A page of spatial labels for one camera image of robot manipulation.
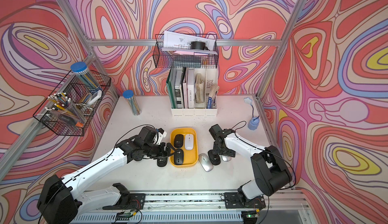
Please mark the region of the black mouse with flower sticker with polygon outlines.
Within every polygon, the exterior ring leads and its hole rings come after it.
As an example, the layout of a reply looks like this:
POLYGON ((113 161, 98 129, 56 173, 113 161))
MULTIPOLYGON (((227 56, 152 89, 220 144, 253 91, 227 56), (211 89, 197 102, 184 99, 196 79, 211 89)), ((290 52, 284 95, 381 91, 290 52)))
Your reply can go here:
POLYGON ((220 165, 221 158, 220 158, 220 156, 218 154, 214 154, 212 151, 209 151, 208 152, 208 156, 209 156, 210 162, 213 165, 220 165))

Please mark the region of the yellow storage tray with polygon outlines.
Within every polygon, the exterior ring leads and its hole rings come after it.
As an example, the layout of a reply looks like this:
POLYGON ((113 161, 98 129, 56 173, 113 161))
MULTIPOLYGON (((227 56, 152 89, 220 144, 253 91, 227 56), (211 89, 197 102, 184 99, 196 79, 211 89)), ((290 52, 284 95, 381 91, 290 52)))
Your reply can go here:
POLYGON ((170 157, 170 163, 176 168, 194 166, 199 159, 197 133, 193 128, 176 128, 170 135, 170 141, 177 154, 170 157))

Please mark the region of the white mouse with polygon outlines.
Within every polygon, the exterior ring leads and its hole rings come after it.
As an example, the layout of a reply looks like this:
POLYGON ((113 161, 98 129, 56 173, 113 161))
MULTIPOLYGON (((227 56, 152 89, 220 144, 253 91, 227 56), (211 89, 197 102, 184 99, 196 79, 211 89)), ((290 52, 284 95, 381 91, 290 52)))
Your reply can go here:
POLYGON ((185 135, 185 149, 190 151, 194 148, 194 135, 186 134, 185 135))

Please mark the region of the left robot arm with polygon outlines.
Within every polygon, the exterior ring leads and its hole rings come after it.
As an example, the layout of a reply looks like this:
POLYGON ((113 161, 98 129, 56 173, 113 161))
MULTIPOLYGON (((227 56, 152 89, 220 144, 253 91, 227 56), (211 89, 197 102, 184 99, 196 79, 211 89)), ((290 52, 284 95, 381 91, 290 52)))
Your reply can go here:
POLYGON ((176 153, 171 143, 162 140, 166 132, 151 125, 140 125, 140 132, 128 139, 121 137, 108 153, 87 166, 63 177, 49 177, 41 191, 37 209, 48 224, 69 224, 77 216, 91 210, 139 210, 140 201, 132 200, 130 192, 120 183, 87 191, 110 172, 143 159, 159 160, 176 153))

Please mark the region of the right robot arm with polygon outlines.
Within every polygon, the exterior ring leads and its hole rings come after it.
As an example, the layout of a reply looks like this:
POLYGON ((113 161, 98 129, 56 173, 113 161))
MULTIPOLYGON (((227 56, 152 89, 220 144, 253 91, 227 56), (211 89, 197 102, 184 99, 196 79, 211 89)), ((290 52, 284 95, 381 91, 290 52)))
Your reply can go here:
POLYGON ((222 129, 214 125, 209 129, 214 139, 210 158, 216 155, 235 157, 238 153, 251 161, 254 179, 241 185, 238 196, 241 202, 248 202, 259 196, 271 196, 293 181, 292 174, 279 150, 274 146, 255 144, 233 129, 222 129))

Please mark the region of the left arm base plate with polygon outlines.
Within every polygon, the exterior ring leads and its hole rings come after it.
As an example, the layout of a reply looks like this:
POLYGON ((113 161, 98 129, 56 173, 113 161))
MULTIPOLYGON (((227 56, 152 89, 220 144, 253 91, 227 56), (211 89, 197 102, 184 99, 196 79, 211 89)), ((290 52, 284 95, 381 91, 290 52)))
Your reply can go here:
POLYGON ((145 203, 146 194, 143 193, 126 193, 121 195, 118 201, 112 205, 103 206, 103 210, 142 210, 145 203))

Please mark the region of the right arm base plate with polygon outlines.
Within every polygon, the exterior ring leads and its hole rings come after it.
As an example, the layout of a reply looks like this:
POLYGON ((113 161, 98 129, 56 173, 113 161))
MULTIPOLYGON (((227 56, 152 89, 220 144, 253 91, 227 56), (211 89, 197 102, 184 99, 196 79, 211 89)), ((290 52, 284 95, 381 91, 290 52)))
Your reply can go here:
POLYGON ((225 203, 226 209, 258 209, 262 210, 266 207, 264 196, 257 196, 252 200, 246 200, 238 192, 225 192, 221 199, 225 203))

